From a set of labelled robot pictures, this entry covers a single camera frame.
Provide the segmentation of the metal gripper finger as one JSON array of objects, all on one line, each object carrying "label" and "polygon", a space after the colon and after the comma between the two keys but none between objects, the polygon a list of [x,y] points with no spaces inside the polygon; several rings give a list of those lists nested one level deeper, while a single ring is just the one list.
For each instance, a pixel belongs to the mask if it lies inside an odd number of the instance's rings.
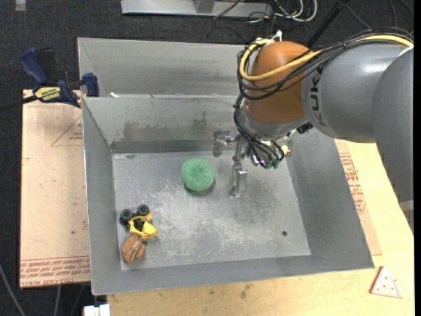
[{"label": "metal gripper finger", "polygon": [[242,164],[232,166],[232,197],[238,198],[246,191],[248,170]]},{"label": "metal gripper finger", "polygon": [[212,145],[212,154],[219,157],[224,147],[235,144],[235,137],[231,135],[231,130],[217,130],[213,133],[214,142]]}]

